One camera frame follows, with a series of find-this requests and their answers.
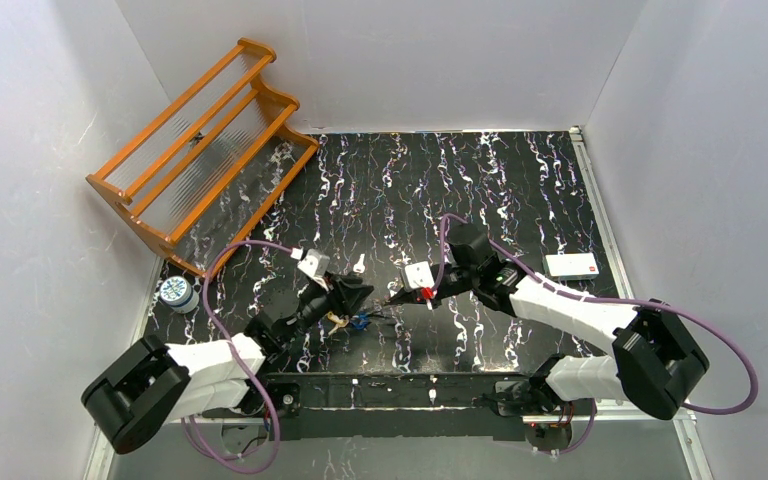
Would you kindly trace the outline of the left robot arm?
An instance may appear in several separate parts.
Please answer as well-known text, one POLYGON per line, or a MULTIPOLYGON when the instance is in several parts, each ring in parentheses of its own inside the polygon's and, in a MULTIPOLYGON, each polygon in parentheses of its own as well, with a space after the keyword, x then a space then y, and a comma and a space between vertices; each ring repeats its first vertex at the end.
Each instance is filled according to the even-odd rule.
POLYGON ((321 320, 356 315, 373 291, 356 274, 326 273, 300 293, 273 294, 231 340, 181 345, 146 335, 93 380, 80 401, 115 452, 131 453, 170 422, 238 407, 260 369, 321 320))

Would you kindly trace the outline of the blue key tag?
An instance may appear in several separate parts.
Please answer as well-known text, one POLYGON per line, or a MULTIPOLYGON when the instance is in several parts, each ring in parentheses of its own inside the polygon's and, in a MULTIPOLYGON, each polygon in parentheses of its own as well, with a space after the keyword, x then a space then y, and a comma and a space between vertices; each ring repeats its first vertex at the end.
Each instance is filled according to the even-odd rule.
POLYGON ((358 331, 365 330, 371 323, 371 320, 366 315, 357 315, 350 319, 350 325, 358 331))

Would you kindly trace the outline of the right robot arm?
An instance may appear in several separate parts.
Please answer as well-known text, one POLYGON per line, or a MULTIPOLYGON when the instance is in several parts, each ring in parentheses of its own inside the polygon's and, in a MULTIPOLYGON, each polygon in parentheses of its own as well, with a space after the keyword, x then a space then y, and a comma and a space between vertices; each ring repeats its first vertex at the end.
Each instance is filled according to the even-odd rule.
POLYGON ((404 267, 402 286, 388 304, 434 309, 446 298, 471 293, 491 310, 564 331, 601 352, 550 356, 526 380, 485 395, 501 409, 549 412, 577 400, 607 399, 670 420, 710 367, 663 303, 633 305, 566 287, 502 253, 474 224, 451 227, 444 240, 452 261, 404 267))

